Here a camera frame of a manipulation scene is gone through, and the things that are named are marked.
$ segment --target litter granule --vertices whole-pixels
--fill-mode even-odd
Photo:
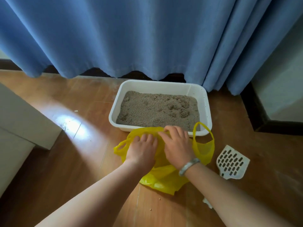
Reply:
[[[142,127],[173,125],[192,131],[199,121],[197,100],[191,96],[128,91],[116,123]]]

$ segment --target white litter box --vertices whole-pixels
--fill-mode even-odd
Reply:
[[[116,120],[121,109],[121,103],[124,99],[125,94],[128,91],[136,91],[139,93],[151,93],[151,94],[192,96],[198,102],[200,122],[204,123],[210,130],[212,128],[207,93],[202,86],[197,84],[159,82],[159,81],[149,81],[149,80],[127,80],[121,84],[108,117],[111,125],[113,125],[114,127],[118,127],[123,131],[130,132],[133,129],[141,128],[140,126],[116,124]],[[209,133],[201,125],[199,126],[200,126],[200,131],[196,132],[196,136],[204,136]],[[188,134],[189,136],[192,137],[192,132],[188,132]]]

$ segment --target silver bangle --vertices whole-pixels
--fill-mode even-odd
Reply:
[[[196,163],[199,163],[200,160],[198,158],[190,160],[187,164],[184,165],[179,171],[179,176],[184,176],[185,172],[190,168],[191,166],[195,165]]]

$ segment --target hand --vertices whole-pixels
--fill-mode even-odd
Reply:
[[[134,164],[143,175],[146,175],[155,164],[157,146],[158,140],[152,134],[143,134],[141,139],[136,136],[128,148],[125,163]]]
[[[191,147],[187,131],[179,126],[165,126],[164,131],[169,131],[171,138],[164,132],[158,132],[165,142],[165,155],[167,160],[180,170],[196,156]]]

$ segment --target white litter scoop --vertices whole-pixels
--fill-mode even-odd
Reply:
[[[216,160],[217,167],[220,170],[220,176],[225,179],[243,178],[249,162],[250,160],[247,157],[229,145],[226,145]],[[203,202],[212,209],[211,204],[206,198],[203,199]]]

